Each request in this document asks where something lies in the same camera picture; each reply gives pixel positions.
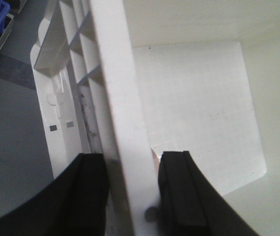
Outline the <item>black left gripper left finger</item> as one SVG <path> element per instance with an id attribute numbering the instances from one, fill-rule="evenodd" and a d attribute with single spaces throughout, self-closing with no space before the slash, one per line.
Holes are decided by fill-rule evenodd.
<path id="1" fill-rule="evenodd" d="M 109 180 L 102 154 L 79 154 L 46 188 L 0 217 L 0 236 L 103 236 Z"/>

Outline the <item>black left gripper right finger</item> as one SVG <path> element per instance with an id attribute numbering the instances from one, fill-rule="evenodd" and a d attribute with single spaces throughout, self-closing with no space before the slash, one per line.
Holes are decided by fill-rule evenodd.
<path id="1" fill-rule="evenodd" d="M 167 236 L 257 235 L 212 187 L 188 151 L 162 154 L 158 185 Z"/>

